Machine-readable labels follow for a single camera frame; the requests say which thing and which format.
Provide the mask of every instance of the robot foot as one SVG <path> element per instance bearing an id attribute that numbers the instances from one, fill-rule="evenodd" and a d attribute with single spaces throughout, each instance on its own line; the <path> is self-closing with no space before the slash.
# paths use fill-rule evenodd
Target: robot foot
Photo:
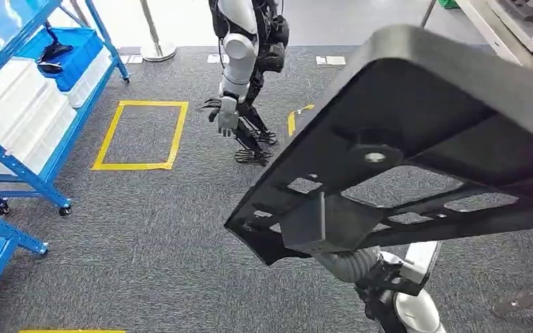
<path id="1" fill-rule="evenodd" d="M 254 140 L 259 143 L 274 146 L 278 142 L 277 134 L 275 134 L 274 132 L 261 132 L 260 130 L 251 130 L 250 133 Z"/>
<path id="2" fill-rule="evenodd" d="M 242 164 L 256 164 L 262 167 L 265 167 L 269 161 L 268 159 L 272 157 L 272 154 L 262 151 L 255 152 L 252 149 L 240 149 L 234 154 L 234 160 Z"/>

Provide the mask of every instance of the bolt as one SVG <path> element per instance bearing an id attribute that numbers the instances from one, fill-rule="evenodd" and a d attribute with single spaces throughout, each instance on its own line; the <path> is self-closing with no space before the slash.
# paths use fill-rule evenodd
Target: bolt
<path id="1" fill-rule="evenodd" d="M 384 154 L 377 153 L 377 152 L 367 153 L 364 156 L 364 159 L 370 163 L 380 163 L 380 162 L 385 161 L 385 158 L 386 156 Z"/>

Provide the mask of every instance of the metal post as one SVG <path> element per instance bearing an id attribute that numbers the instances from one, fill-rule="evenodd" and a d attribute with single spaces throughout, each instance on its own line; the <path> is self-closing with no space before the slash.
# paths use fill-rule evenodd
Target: metal post
<path id="1" fill-rule="evenodd" d="M 434 9 L 434 5 L 436 5 L 436 0 L 430 0 L 430 5 L 428 6 L 428 9 L 426 9 L 426 13 L 424 13 L 424 17 L 422 18 L 422 23 L 420 24 L 422 29 L 426 27 L 426 23 L 428 23 L 430 14 L 432 14 L 432 10 Z"/>
<path id="2" fill-rule="evenodd" d="M 7 239 L 14 239 L 19 246 L 34 253 L 43 255 L 48 251 L 48 243 L 44 243 L 29 234 L 17 229 L 13 225 L 0 219 L 0 236 Z"/>
<path id="3" fill-rule="evenodd" d="M 62 4 L 58 6 L 68 17 L 73 19 L 79 26 L 82 26 L 83 28 L 90 28 L 85 22 L 83 22 L 80 18 L 78 18 L 75 14 L 73 14 L 70 10 L 68 10 L 66 7 L 64 7 Z"/>
<path id="4" fill-rule="evenodd" d="M 148 0 L 140 0 L 142 4 L 142 10 L 144 16 L 148 22 L 148 28 L 150 29 L 150 36 L 152 37 L 153 45 L 145 45 L 142 47 L 140 53 L 145 60 L 151 62 L 160 62 L 174 57 L 176 54 L 176 46 L 170 42 L 160 44 L 158 33 L 156 32 L 156 26 L 150 13 L 150 7 L 148 7 Z"/>
<path id="5" fill-rule="evenodd" d="M 89 25 L 89 22 L 87 21 L 87 17 L 85 16 L 85 13 L 83 13 L 83 10 L 78 5 L 78 3 L 76 3 L 76 0 L 70 0 L 70 5 L 72 6 L 72 9 L 74 9 L 76 16 L 78 16 L 78 18 L 81 21 L 83 21 L 84 25 L 90 28 L 91 26 Z"/>
<path id="6" fill-rule="evenodd" d="M 89 12 L 91 12 L 91 16 L 93 16 L 93 20 L 95 21 L 95 24 L 97 25 L 97 28 L 99 29 L 99 33 L 103 37 L 103 40 L 105 42 L 105 45 L 107 46 L 107 49 L 109 50 L 109 52 L 111 52 L 111 55 L 113 56 L 113 58 L 117 59 L 117 68 L 119 69 L 119 72 L 121 73 L 121 77 L 124 78 L 124 81 L 129 82 L 130 73 L 128 72 L 128 69 L 126 68 L 126 66 L 121 62 L 121 59 L 119 58 L 119 54 L 117 53 L 115 46 L 113 46 L 113 43 L 111 42 L 111 37 L 109 36 L 109 33 L 107 32 L 107 29 L 105 28 L 105 25 L 103 24 L 103 20 L 101 19 L 101 16 L 99 16 L 99 12 L 97 12 L 97 9 L 95 8 L 95 5 L 93 4 L 93 0 L 85 0 L 85 4 L 87 5 Z"/>

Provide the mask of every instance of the white floor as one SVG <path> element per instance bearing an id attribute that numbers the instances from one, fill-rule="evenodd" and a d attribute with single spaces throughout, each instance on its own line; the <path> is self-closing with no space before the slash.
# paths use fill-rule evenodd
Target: white floor
<path id="1" fill-rule="evenodd" d="M 64 3 L 71 8 L 68 0 Z M 94 0 L 94 3 L 116 46 L 151 43 L 140 1 Z M 217 43 L 208 0 L 149 0 L 148 3 L 161 41 L 169 40 L 178 46 Z M 419 25 L 429 3 L 430 0 L 286 0 L 284 15 L 291 26 L 289 43 L 362 44 L 384 26 Z M 90 18 L 86 6 L 83 12 Z M 50 20 L 59 26 L 72 23 L 60 11 Z M 461 10 L 444 10 L 436 5 L 426 27 L 460 42 L 485 44 Z"/>

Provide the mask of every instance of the black plastic panel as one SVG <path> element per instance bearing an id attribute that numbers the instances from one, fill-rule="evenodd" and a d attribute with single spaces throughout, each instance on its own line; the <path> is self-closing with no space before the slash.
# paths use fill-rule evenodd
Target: black plastic panel
<path id="1" fill-rule="evenodd" d="M 297 208 L 324 208 L 330 204 L 326 200 L 339 200 L 345 189 L 400 165 L 464 184 L 391 208 L 355 202 L 366 209 L 350 213 L 361 214 L 363 223 L 380 220 L 387 228 L 364 226 L 362 241 L 352 249 L 533 228 L 533 71 L 418 28 L 391 27 L 375 33 L 353 56 L 313 112 L 311 122 L 263 170 L 226 222 L 263 262 L 309 256 L 285 248 L 280 234 L 269 229 L 281 221 L 287 224 L 283 232 L 294 221 L 301 228 L 333 226 L 334 237 L 324 239 L 326 246 L 346 247 L 346 242 L 334 244 L 335 239 L 346 240 L 342 230 L 359 228 L 344 228 L 343 214 L 306 223 L 302 216 L 314 211 L 302 215 Z M 383 158 L 375 159 L 378 154 Z M 306 194 L 289 189 L 297 178 L 321 186 Z M 518 200 L 473 212 L 444 207 L 493 192 Z M 310 201 L 315 206 L 305 206 Z M 272 216 L 255 216 L 256 210 Z M 410 224 L 389 219 L 406 213 L 424 219 Z"/>

